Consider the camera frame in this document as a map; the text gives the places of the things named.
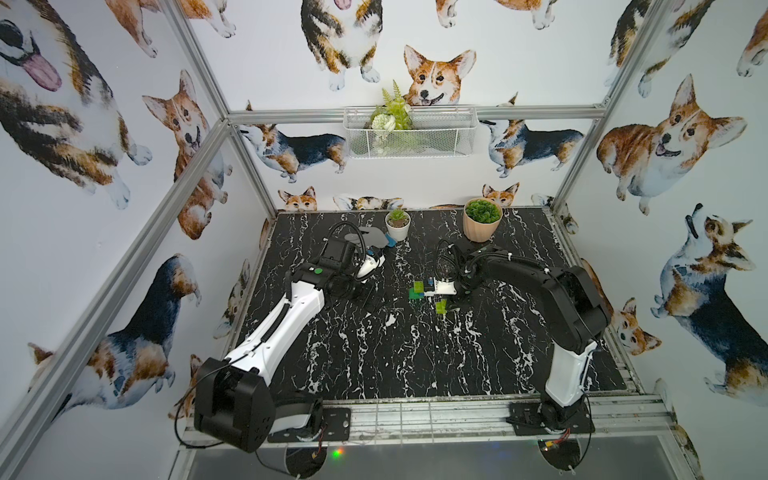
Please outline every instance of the white robotic arm segment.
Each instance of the white robotic arm segment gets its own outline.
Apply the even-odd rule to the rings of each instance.
[[[258,328],[226,357],[226,360],[231,361],[250,352],[246,358],[232,365],[245,371],[256,367],[267,385],[272,382],[272,377],[280,364],[280,360],[293,345],[301,330],[325,306],[323,291],[317,290],[311,283],[293,283],[291,290],[293,291],[293,300],[288,313],[274,330],[272,336],[262,341],[262,338],[273,328],[274,323],[280,317],[280,312],[286,304],[285,296]]]

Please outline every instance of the corgi illustration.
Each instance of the corgi illustration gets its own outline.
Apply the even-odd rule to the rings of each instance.
[[[250,262],[246,258],[243,262],[243,268],[240,270],[240,276],[237,278],[237,283],[232,287],[230,292],[230,299],[227,301],[227,310],[221,317],[221,323],[216,327],[214,331],[214,339],[221,339],[229,335],[232,331],[232,325],[237,318],[237,311],[243,305],[243,297],[246,290],[248,290],[248,282],[250,281]]]
[[[650,94],[650,82],[656,74],[682,47],[688,43],[691,35],[699,27],[704,15],[710,9],[714,0],[676,0],[664,25],[664,36],[657,41],[646,54],[642,70],[643,77],[637,90],[643,98]],[[643,23],[650,2],[648,0],[633,0],[616,24],[616,31],[611,40],[611,57],[609,64],[616,64],[611,76],[605,81],[610,86],[616,80],[619,69],[629,52],[637,30]]]
[[[157,269],[147,295],[125,328],[110,333],[98,344],[54,420],[80,405],[123,409],[141,400],[152,386],[155,392],[163,388],[163,381],[172,386],[176,372],[168,364],[168,354],[181,299],[188,295],[195,295],[196,305],[200,305],[202,296],[192,264],[177,253]],[[30,347],[38,364],[34,383],[52,354]]]
[[[32,387],[35,386],[38,380],[40,380],[40,377],[45,372],[45,369],[48,368],[48,364],[51,362],[54,353],[46,349],[42,349],[32,342],[27,343],[27,346],[29,347],[29,352],[32,354],[32,361],[35,362],[35,365],[38,367],[35,370],[35,374],[32,376],[32,380],[29,382],[29,388],[27,388],[27,392],[29,392],[32,390]]]
[[[106,0],[106,2],[118,23],[125,28],[144,53],[152,58],[157,57],[157,49],[152,46],[152,39],[144,30],[144,13],[141,9],[157,13],[161,10],[159,0]],[[224,38],[235,35],[235,26],[224,17],[227,0],[179,0],[179,4],[187,18],[208,20],[210,26]]]
[[[626,200],[627,192],[640,197],[640,211],[648,215],[651,198],[672,188],[707,150],[736,140],[744,129],[742,117],[712,118],[701,110],[694,78],[688,75],[677,89],[669,118],[656,127],[614,128],[600,142],[598,160],[619,178],[618,199]]]
[[[333,203],[340,210],[395,210],[402,208],[402,198],[334,197]]]
[[[518,96],[499,107],[511,107]],[[506,178],[512,168],[526,165],[549,157],[557,161],[552,171],[560,170],[573,157],[576,146],[581,143],[584,134],[576,130],[532,131],[525,125],[525,120],[481,120],[491,129],[491,141],[488,154],[491,160],[499,164],[496,171],[499,178]]]
[[[182,399],[179,399],[178,402],[174,403],[174,406],[168,412],[169,419],[175,420],[177,412],[180,419],[185,419],[192,413],[196,393],[194,388],[197,386],[197,370],[200,369],[200,365],[203,365],[203,360],[197,355],[190,355],[190,385],[188,388],[192,389],[192,391],[187,395],[186,399],[183,399],[184,405],[181,407],[181,410],[179,410],[179,405],[181,404]]]
[[[0,2],[0,56],[0,124],[19,149],[127,207],[118,162],[127,154],[146,165],[152,153],[134,143],[109,85],[46,0]]]
[[[208,133],[208,122],[197,106],[192,78],[186,70],[181,71],[179,92],[168,100],[142,97],[149,111],[166,127],[174,132],[179,154],[176,157],[174,182],[187,165],[192,161],[204,136]],[[187,200],[179,214],[181,229],[192,240],[197,240],[203,234],[203,229],[210,223],[210,209],[214,200],[225,204],[227,192],[221,190],[224,186],[224,175],[232,174],[232,166],[225,165],[223,157],[218,154],[208,165],[206,173],[197,183],[197,188]]]
[[[382,0],[303,0],[301,29],[329,88],[344,88],[347,68],[360,66],[362,79],[378,83],[373,56],[383,29]]]
[[[616,81],[649,8],[650,0],[631,0],[616,22],[616,30],[611,39],[611,56],[608,58],[608,64],[616,65],[616,68],[605,81],[606,87],[610,87]]]
[[[637,356],[659,347],[661,340],[640,328],[640,324],[637,322],[637,303],[635,299],[630,298],[620,312],[614,311],[614,307],[605,295],[600,279],[592,269],[592,265],[583,258],[581,262],[584,264],[584,270],[587,271],[587,274],[598,289],[598,294],[603,299],[608,314],[611,315],[611,327],[615,330],[621,344],[624,345],[627,351],[633,356]]]
[[[406,66],[413,79],[404,96],[410,105],[456,105],[462,80],[475,66],[477,54],[467,50],[451,61],[432,61],[406,45]]]
[[[554,202],[554,197],[550,197],[549,195],[533,194],[531,195],[531,202],[533,202],[534,205],[541,205],[542,207],[551,208],[552,202]],[[576,220],[574,220],[574,218],[571,216],[571,212],[568,210],[568,204],[563,204],[559,217],[560,221],[563,223],[563,227],[565,227],[565,231],[571,235],[578,233],[578,223],[576,223]]]
[[[250,102],[246,110],[251,111]],[[240,125],[240,133],[253,145],[256,155],[281,177],[287,177],[289,184],[296,183],[296,173],[314,165],[331,160],[339,166],[341,174],[349,157],[346,140],[339,135],[322,134],[312,137],[288,137],[277,125]]]
[[[702,204],[686,215],[688,236],[661,271],[657,318],[677,322],[725,363],[715,393],[768,406],[768,343],[744,319],[725,290],[731,270],[755,270],[755,264],[734,237],[752,220],[730,222],[706,214]]]
[[[292,195],[282,190],[278,190],[277,194],[286,203],[286,212],[317,212],[315,187],[307,188],[301,195]]]
[[[547,28],[554,20],[552,5],[557,0],[496,0],[511,10],[528,10],[533,14],[533,26],[537,30]],[[455,25],[456,2],[458,0],[437,0],[437,17],[440,25],[451,28]]]
[[[501,208],[511,207],[519,188],[520,182],[512,185],[507,190],[494,190],[490,185],[483,185],[482,196],[496,203]]]
[[[741,55],[737,67],[739,76],[751,77],[752,66],[762,65],[766,52],[768,52],[768,10],[757,21],[750,43],[746,44],[744,48],[744,53]]]
[[[270,219],[264,219],[264,225],[261,226],[261,235],[259,236],[259,251],[264,250],[266,242],[270,239]]]

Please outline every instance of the white flower pot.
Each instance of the white flower pot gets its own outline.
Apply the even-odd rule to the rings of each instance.
[[[392,213],[387,214],[386,219],[384,220],[386,223],[386,229],[389,232],[389,236],[392,237],[395,242],[402,242],[408,238],[408,229],[411,227],[411,222],[413,221],[411,220],[411,216],[408,215],[408,212],[403,213],[406,214],[406,217],[408,217],[408,223],[404,227],[397,228],[389,224],[389,215]]]

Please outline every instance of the white wall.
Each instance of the white wall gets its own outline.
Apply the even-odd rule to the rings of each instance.
[[[229,200],[214,210],[214,220],[199,240],[190,239],[175,223],[109,329],[113,333],[127,325],[160,265],[182,253],[194,268],[202,300],[199,306],[194,295],[181,300],[167,358],[177,374],[173,385],[165,382],[157,393],[152,387],[136,404],[123,409],[78,406],[63,413],[43,435],[19,478],[167,477],[178,448],[168,413],[190,385],[190,355],[204,361],[221,354],[226,340],[214,341],[214,330],[227,309],[245,259],[254,273],[258,239],[266,219],[266,211],[259,205],[230,142],[223,146],[222,155],[233,165],[233,173],[224,184]],[[48,346],[38,339],[40,336],[30,339]],[[90,367],[85,370],[86,375],[92,374]],[[186,419],[179,423],[186,425]]]
[[[147,12],[144,16],[159,50],[157,58],[149,58],[104,2],[51,0],[51,5],[111,87],[131,136],[152,151],[153,160],[139,167],[127,156],[121,159],[118,172],[131,191],[131,201],[118,210],[103,187],[92,196],[86,194],[22,153],[0,129],[5,185],[0,194],[5,205],[0,237],[0,318],[4,320],[0,359],[15,366],[0,374],[5,392],[0,396],[0,422],[22,400],[35,371],[27,342],[59,346],[168,192],[178,152],[171,131],[155,120],[141,100],[142,95],[169,98],[178,90],[180,70],[188,68],[163,15]],[[0,8],[0,16],[9,13]],[[43,53],[65,71],[67,58]],[[13,68],[20,69],[1,62],[0,80]],[[29,77],[23,86],[31,96],[42,91]],[[66,106],[79,100],[57,101]],[[215,120],[202,91],[198,103],[209,121]]]
[[[257,110],[377,104],[382,86],[391,88],[396,80],[407,91],[412,82],[403,60],[406,45],[434,61],[477,51],[462,82],[463,104],[496,105],[516,91],[523,105],[598,103],[607,93],[611,36],[626,6],[614,0],[558,2],[555,20],[538,31],[530,12],[492,0],[459,0],[452,28],[439,24],[434,0],[385,0],[373,62],[381,82],[368,83],[351,68],[346,87],[332,93],[328,71],[320,71],[307,47],[301,4],[230,0],[224,14],[237,27],[230,38],[194,22],[230,109],[242,110],[248,100]]]
[[[617,199],[618,179],[603,171],[594,154],[568,198],[570,212],[581,227],[574,244],[597,272],[614,308],[620,310],[636,297],[640,327],[663,342],[632,357],[633,364],[647,390],[652,391],[660,377],[667,383],[679,422],[693,441],[708,480],[765,477],[760,455],[768,428],[766,407],[711,392],[704,378],[716,381],[725,365],[674,318],[656,318],[650,308],[656,306],[654,296],[661,292],[664,264],[686,241],[685,216],[701,202],[707,212],[731,222],[754,220],[735,241],[756,269],[731,270],[725,290],[747,322],[763,340],[768,339],[762,302],[762,272],[768,267],[763,195],[768,174],[763,148],[768,129],[768,66],[755,67],[751,78],[737,74],[742,50],[767,6],[764,0],[739,2],[738,8],[730,2],[714,2],[688,44],[653,80],[650,96],[640,97],[636,89],[640,78],[635,78],[608,126],[659,124],[669,115],[682,80],[693,74],[697,102],[704,111],[712,117],[747,120],[740,138],[706,152],[682,180],[651,200],[647,217],[638,210],[638,197]],[[724,323],[729,321],[733,319],[722,318]],[[731,332],[739,333],[736,327]],[[765,377],[756,391],[763,399],[768,396]]]

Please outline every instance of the green succulent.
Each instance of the green succulent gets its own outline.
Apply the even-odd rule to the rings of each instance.
[[[494,223],[502,218],[498,205],[488,200],[475,200],[467,205],[469,218],[478,223]]]
[[[399,208],[397,210],[393,210],[392,213],[389,214],[389,219],[392,221],[405,220],[406,218],[408,218],[406,216],[406,212],[400,210]]]

